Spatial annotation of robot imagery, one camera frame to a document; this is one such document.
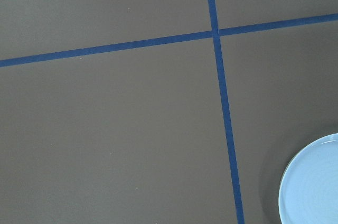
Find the blue tape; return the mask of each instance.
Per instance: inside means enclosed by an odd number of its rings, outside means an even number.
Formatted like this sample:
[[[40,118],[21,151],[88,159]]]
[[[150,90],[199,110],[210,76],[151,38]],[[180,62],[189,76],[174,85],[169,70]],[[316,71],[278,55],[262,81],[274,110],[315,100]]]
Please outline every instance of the blue tape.
[[[111,52],[111,51],[121,51],[121,50],[141,48],[141,47],[147,47],[147,46],[155,46],[155,45],[168,44],[168,43],[178,43],[178,42],[192,41],[192,40],[205,39],[205,38],[211,38],[211,37],[212,37],[211,31],[204,31],[204,32],[191,33],[191,34],[167,36],[164,38],[154,38],[154,39],[147,39],[147,40],[141,40],[141,41],[127,42],[127,43],[117,43],[117,44],[103,45],[103,46],[97,46],[97,47],[76,49],[76,50],[70,50],[70,51],[60,51],[60,52],[32,55],[28,57],[21,57],[21,58],[15,58],[15,59],[0,60],[0,67],[8,67],[8,66],[14,66],[18,64],[27,64],[27,63],[46,61],[46,60],[78,57],[78,56]]]
[[[214,50],[215,50],[218,83],[219,83],[220,94],[221,94],[224,127],[225,127],[226,138],[227,138],[228,155],[229,155],[229,162],[230,162],[234,203],[236,206],[237,222],[238,224],[244,224],[242,197],[241,197],[241,190],[240,190],[240,184],[239,184],[236,152],[235,152],[234,141],[233,141],[230,107],[229,107],[229,99],[228,99],[228,92],[227,92],[227,83],[226,83],[226,76],[224,72],[223,55],[222,55],[222,47],[221,47],[221,41],[220,41],[220,36],[219,36],[219,30],[218,30],[217,10],[216,10],[215,0],[208,0],[208,4],[209,4],[210,21],[211,21],[211,28],[212,28],[212,38],[213,38],[213,44],[214,44]]]
[[[104,53],[104,52],[128,50],[128,49],[155,46],[155,45],[168,44],[168,43],[192,41],[192,40],[198,40],[198,39],[211,38],[213,36],[235,35],[235,34],[242,34],[242,33],[255,32],[255,31],[279,29],[282,27],[292,27],[292,26],[307,25],[307,24],[338,20],[338,14],[329,14],[329,15],[298,18],[298,19],[279,21],[279,22],[269,22],[269,23],[261,23],[261,24],[254,24],[254,25],[247,25],[247,26],[240,26],[240,27],[230,27],[227,29],[218,30],[215,0],[208,0],[208,3],[210,5],[209,11],[210,11],[212,31],[204,31],[204,32],[197,32],[197,33],[183,34],[183,35],[174,35],[174,36],[167,36],[164,38],[154,38],[154,39],[147,39],[147,40],[141,40],[141,41],[117,43],[117,44],[76,49],[76,50],[70,50],[70,51],[60,51],[60,52],[46,53],[46,54],[40,54],[40,55],[32,55],[28,57],[21,57],[21,58],[15,58],[15,59],[0,60],[0,67],[8,67],[8,66],[14,66],[18,64],[27,64],[27,63],[46,61],[46,60],[78,57],[78,56]]]
[[[307,18],[286,20],[286,21],[261,23],[261,24],[247,25],[247,26],[241,26],[241,27],[230,27],[227,29],[219,30],[219,35],[220,36],[236,35],[236,34],[242,34],[242,33],[248,33],[248,32],[273,30],[273,29],[279,29],[282,27],[293,27],[293,26],[314,24],[314,23],[320,23],[320,22],[330,22],[330,21],[337,21],[337,20],[338,20],[338,14],[320,15],[320,16],[313,16],[313,17],[307,17]]]

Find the round plate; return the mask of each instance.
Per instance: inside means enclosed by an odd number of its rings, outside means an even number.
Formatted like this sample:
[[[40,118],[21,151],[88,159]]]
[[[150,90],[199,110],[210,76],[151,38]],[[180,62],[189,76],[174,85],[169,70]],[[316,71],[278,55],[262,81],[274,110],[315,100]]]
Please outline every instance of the round plate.
[[[338,134],[296,154],[283,174],[278,205],[283,224],[338,223]]]

